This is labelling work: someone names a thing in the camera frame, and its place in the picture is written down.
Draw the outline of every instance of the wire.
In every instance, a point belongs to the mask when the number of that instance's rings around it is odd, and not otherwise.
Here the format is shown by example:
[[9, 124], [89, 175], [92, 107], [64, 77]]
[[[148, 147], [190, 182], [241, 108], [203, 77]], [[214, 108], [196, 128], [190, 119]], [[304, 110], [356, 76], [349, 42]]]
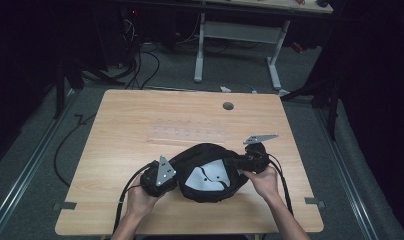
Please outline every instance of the wire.
[[241, 43], [242, 41], [231, 41], [230, 45], [232, 45], [234, 47], [244, 48], [244, 49], [253, 49], [253, 48], [262, 47], [262, 46], [266, 45], [266, 43], [257, 42], [257, 43], [254, 43], [252, 46], [244, 46], [244, 45], [238, 44], [239, 42]]
[[131, 186], [131, 187], [129, 187], [129, 188], [127, 188], [127, 192], [128, 192], [128, 190], [130, 190], [130, 189], [132, 189], [132, 188], [135, 188], [135, 187], [141, 187], [142, 185], [136, 185], [136, 186]]
[[138, 51], [138, 59], [139, 59], [139, 66], [137, 68], [137, 72], [134, 73], [133, 78], [128, 82], [128, 84], [125, 86], [125, 89], [128, 89], [130, 87], [130, 84], [134, 82], [134, 80], [136, 80], [137, 75], [140, 73], [140, 69], [142, 67], [142, 57], [141, 57], [141, 53], [140, 53], [140, 48]]
[[55, 170], [56, 176], [57, 176], [57, 177], [59, 178], [59, 180], [61, 180], [61, 182], [62, 182], [63, 184], [65, 184], [67, 187], [70, 187], [71, 184], [70, 184], [69, 182], [67, 182], [67, 181], [65, 180], [65, 178], [63, 178], [63, 177], [61, 176], [61, 174], [59, 173], [59, 170], [58, 170], [58, 166], [57, 166], [57, 165], [58, 165], [57, 162], [58, 162], [58, 155], [59, 155], [59, 152], [60, 152], [62, 146], [64, 145], [64, 143], [67, 141], [67, 139], [68, 139], [79, 127], [81, 127], [81, 126], [83, 126], [83, 125], [86, 125], [86, 123], [87, 123], [90, 119], [94, 118], [95, 116], [96, 116], [96, 113], [94, 113], [94, 114], [92, 114], [90, 117], [86, 118], [83, 122], [79, 122], [79, 123], [77, 124], [77, 126], [75, 126], [75, 127], [62, 139], [61, 143], [59, 144], [58, 148], [56, 149], [55, 156], [53, 157], [53, 168], [54, 168], [54, 170]]
[[[134, 27], [134, 24], [133, 24], [130, 20], [128, 20], [128, 19], [123, 19], [123, 21], [129, 24], [128, 27], [127, 27], [127, 29], [124, 30], [125, 35], [128, 36], [128, 35], [129, 35], [128, 32], [130, 31], [130, 29], [131, 29], [131, 28], [133, 29], [133, 31], [132, 31], [132, 33], [131, 33], [131, 38], [130, 38], [130, 45], [132, 45], [132, 44], [133, 44], [134, 37], [136, 36], [136, 28]], [[129, 43], [128, 43], [128, 41], [127, 41], [127, 36], [125, 36], [125, 35], [123, 35], [123, 38], [124, 38], [124, 41], [125, 41], [126, 48], [128, 49], [128, 48], [129, 48]]]
[[137, 177], [137, 175], [139, 175], [139, 173], [143, 172], [147, 168], [150, 168], [153, 164], [154, 164], [154, 162], [150, 162], [150, 163], [146, 164], [144, 167], [140, 168], [136, 173], [134, 173], [134, 175], [128, 180], [127, 184], [125, 185], [125, 187], [121, 193], [120, 199], [118, 200], [117, 215], [115, 217], [115, 224], [114, 224], [113, 232], [115, 232], [115, 230], [118, 227], [118, 224], [120, 223], [121, 210], [122, 210], [122, 205], [124, 203], [125, 194], [127, 193], [128, 189], [134, 187], [134, 186], [132, 186], [129, 188], [128, 186], [133, 182], [133, 180]]
[[[211, 44], [213, 44], [213, 43], [215, 43], [215, 42], [222, 42], [222, 41], [220, 41], [220, 40], [218, 40], [218, 41], [213, 41], [212, 39], [211, 39], [211, 41], [209, 41]], [[222, 53], [222, 52], [224, 52], [224, 51], [226, 51], [227, 49], [228, 49], [228, 47], [229, 47], [229, 41], [228, 40], [225, 40], [225, 46], [224, 46], [224, 48], [223, 49], [221, 49], [221, 50], [219, 50], [219, 51], [210, 51], [210, 50], [208, 50], [208, 49], [206, 49], [205, 47], [204, 47], [204, 50], [206, 51], [206, 52], [208, 52], [208, 53], [214, 53], [214, 54], [219, 54], [219, 53]]]
[[159, 66], [160, 66], [160, 61], [159, 61], [159, 58], [158, 58], [158, 57], [156, 57], [155, 55], [153, 55], [153, 54], [150, 53], [150, 52], [145, 52], [145, 53], [151, 55], [152, 57], [154, 57], [154, 58], [156, 59], [158, 65], [156, 66], [155, 72], [154, 72], [148, 79], [146, 79], [146, 80], [143, 82], [142, 86], [140, 87], [140, 90], [143, 90], [143, 88], [145, 87], [146, 83], [148, 83], [149, 80], [151, 80], [151, 79], [155, 76], [155, 74], [158, 72]]
[[289, 212], [293, 215], [292, 201], [290, 200], [289, 189], [287, 187], [286, 179], [283, 176], [283, 170], [281, 168], [280, 162], [273, 155], [268, 154], [268, 156], [271, 156], [272, 158], [274, 158], [278, 164], [278, 166], [277, 166], [277, 164], [275, 162], [270, 160], [270, 163], [273, 164], [274, 168], [277, 170], [277, 172], [280, 176], [280, 179], [282, 181], [283, 190], [284, 190], [284, 198], [286, 200], [287, 209], [289, 209]]
[[184, 50], [193, 50], [193, 49], [196, 49], [199, 45], [198, 45], [198, 43], [195, 43], [195, 44], [193, 44], [193, 46], [191, 46], [191, 47], [183, 47], [183, 45], [185, 45], [186, 43], [181, 43], [181, 44], [177, 44], [176, 46], [178, 47], [178, 48], [181, 48], [181, 49], [184, 49]]
[[186, 40], [183, 40], [181, 42], [176, 42], [177, 45], [182, 44], [182, 43], [192, 42], [192, 41], [194, 41], [196, 39], [199, 39], [199, 37], [195, 37], [193, 39], [191, 39], [191, 38], [195, 35], [196, 29], [198, 28], [198, 25], [199, 25], [200, 18], [201, 18], [201, 14], [199, 13], [198, 14], [198, 19], [196, 20], [196, 24], [195, 24], [195, 27], [193, 28], [192, 33], [189, 35], [188, 38], [186, 38]]

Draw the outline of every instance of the finger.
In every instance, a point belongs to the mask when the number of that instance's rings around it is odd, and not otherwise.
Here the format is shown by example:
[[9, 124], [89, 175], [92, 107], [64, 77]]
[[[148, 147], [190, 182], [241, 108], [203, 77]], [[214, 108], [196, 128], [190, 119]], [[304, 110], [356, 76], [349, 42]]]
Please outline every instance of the finger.
[[272, 172], [272, 173], [275, 173], [275, 172], [276, 172], [276, 169], [273, 168], [273, 167], [271, 167], [271, 166], [268, 166], [267, 168], [265, 168], [264, 172]]
[[248, 172], [248, 171], [242, 171], [243, 175], [245, 175], [247, 178], [252, 179], [255, 177], [255, 174], [253, 172]]

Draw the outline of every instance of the metal bracket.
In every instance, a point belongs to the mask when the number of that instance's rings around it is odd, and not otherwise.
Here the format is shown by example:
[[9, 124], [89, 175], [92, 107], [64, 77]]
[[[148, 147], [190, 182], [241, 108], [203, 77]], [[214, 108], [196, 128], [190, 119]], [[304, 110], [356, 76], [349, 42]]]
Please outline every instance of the metal bracket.
[[278, 134], [250, 136], [248, 139], [246, 139], [243, 142], [243, 144], [260, 143], [260, 142], [267, 141], [267, 140], [270, 140], [273, 138], [277, 138], [278, 136], [279, 136]]
[[156, 186], [161, 186], [164, 184], [166, 181], [170, 180], [173, 178], [176, 174], [176, 171], [174, 170], [173, 166], [171, 166], [170, 162], [167, 161], [167, 159], [161, 155], [159, 157], [159, 166], [158, 166], [158, 175], [156, 177]]

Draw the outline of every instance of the wooden table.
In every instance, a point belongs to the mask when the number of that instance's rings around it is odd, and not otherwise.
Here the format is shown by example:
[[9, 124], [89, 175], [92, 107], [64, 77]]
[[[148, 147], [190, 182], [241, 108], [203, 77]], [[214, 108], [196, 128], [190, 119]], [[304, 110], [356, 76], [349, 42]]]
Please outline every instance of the wooden table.
[[329, 5], [320, 7], [316, 0], [305, 0], [304, 4], [298, 4], [296, 0], [205, 0], [211, 3], [237, 4], [249, 7], [265, 7], [283, 10], [293, 10], [310, 13], [333, 13], [333, 8]]
[[[232, 103], [233, 110], [223, 104]], [[250, 135], [274, 134], [264, 142], [279, 159], [296, 219], [307, 232], [323, 223], [280, 98], [270, 94], [108, 90], [83, 150], [56, 224], [60, 235], [109, 235], [119, 196], [141, 167], [171, 159], [200, 142], [244, 153]], [[279, 182], [282, 196], [283, 188]], [[140, 225], [139, 234], [225, 234], [277, 232], [263, 199], [249, 181], [220, 203], [196, 203], [178, 188], [167, 193]]]

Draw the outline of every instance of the right hand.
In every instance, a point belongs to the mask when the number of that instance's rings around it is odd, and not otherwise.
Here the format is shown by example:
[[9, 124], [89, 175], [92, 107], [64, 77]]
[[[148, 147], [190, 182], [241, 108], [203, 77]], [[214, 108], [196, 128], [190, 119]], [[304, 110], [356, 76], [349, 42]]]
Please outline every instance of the right hand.
[[274, 197], [279, 197], [277, 171], [275, 168], [268, 166], [262, 173], [255, 174], [253, 172], [243, 171], [255, 187], [256, 192], [267, 201]]

